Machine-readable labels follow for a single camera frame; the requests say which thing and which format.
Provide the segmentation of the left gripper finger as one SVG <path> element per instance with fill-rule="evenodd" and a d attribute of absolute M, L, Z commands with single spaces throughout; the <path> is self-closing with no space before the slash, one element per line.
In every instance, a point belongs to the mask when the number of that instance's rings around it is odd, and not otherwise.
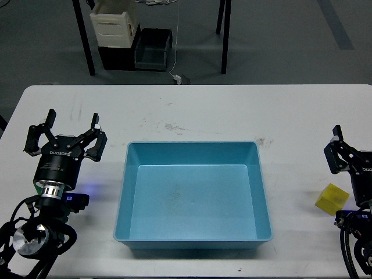
<path fill-rule="evenodd" d="M 58 147 L 58 142 L 55 136 L 51 132 L 51 128 L 56 119 L 56 112 L 54 109 L 50 109 L 48 115 L 43 123 L 39 125 L 31 125 L 28 129 L 26 143 L 24 151 L 30 156 L 37 156 L 41 154 L 41 148 L 38 146 L 40 136 L 44 134 L 48 142 L 52 145 L 53 148 Z"/>
<path fill-rule="evenodd" d="M 99 115 L 94 113 L 91 127 L 69 142 L 69 151 L 74 157 L 89 158 L 94 162 L 101 160 L 108 138 L 98 122 Z"/>

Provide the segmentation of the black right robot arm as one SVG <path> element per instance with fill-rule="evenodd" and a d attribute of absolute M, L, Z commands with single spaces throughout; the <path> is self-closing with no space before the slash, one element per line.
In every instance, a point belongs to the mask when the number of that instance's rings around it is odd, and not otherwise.
<path fill-rule="evenodd" d="M 332 174 L 346 171 L 358 210 L 337 210 L 335 225 L 340 229 L 340 246 L 350 278 L 359 278 L 354 262 L 371 276 L 371 152 L 358 151 L 343 138 L 341 126 L 324 148 Z"/>

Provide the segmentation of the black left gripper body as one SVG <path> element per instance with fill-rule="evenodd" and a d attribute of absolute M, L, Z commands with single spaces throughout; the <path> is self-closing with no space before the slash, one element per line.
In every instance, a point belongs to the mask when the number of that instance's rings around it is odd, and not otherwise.
<path fill-rule="evenodd" d="M 75 189 L 80 171 L 84 148 L 73 145 L 72 136 L 59 135 L 56 138 L 57 147 L 47 142 L 41 148 L 41 157 L 38 163 L 33 183 L 41 191 L 48 182 L 64 185 L 65 191 Z"/>

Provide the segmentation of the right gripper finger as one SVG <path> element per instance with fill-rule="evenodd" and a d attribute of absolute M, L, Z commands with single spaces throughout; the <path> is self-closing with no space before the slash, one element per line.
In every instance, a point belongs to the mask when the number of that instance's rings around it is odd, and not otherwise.
<path fill-rule="evenodd" d="M 324 154 L 330 172 L 332 174 L 338 174 L 342 171 L 348 171 L 353 174 L 360 174 L 362 153 L 344 141 L 339 124 L 332 129 L 332 133 L 333 137 L 331 141 L 324 148 Z"/>

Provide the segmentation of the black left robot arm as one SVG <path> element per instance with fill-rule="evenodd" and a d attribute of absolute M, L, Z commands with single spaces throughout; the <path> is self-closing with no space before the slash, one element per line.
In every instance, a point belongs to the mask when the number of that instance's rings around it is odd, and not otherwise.
<path fill-rule="evenodd" d="M 20 278 L 8 267 L 15 254 L 37 261 L 25 278 L 46 278 L 58 256 L 77 241 L 67 222 L 69 214 L 85 209 L 90 200 L 74 192 L 81 164 L 84 158 L 100 161 L 108 139 L 97 113 L 77 137 L 53 135 L 55 118 L 50 109 L 44 122 L 28 129 L 24 151 L 40 155 L 33 178 L 37 193 L 23 199 L 1 227 L 1 278 Z"/>

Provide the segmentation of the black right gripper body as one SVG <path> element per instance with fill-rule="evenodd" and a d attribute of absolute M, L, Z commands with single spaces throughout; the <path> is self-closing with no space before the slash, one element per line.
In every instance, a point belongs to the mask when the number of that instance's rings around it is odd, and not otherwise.
<path fill-rule="evenodd" d="M 349 170 L 353 194 L 359 208 L 371 206 L 371 152 L 352 151 Z"/>

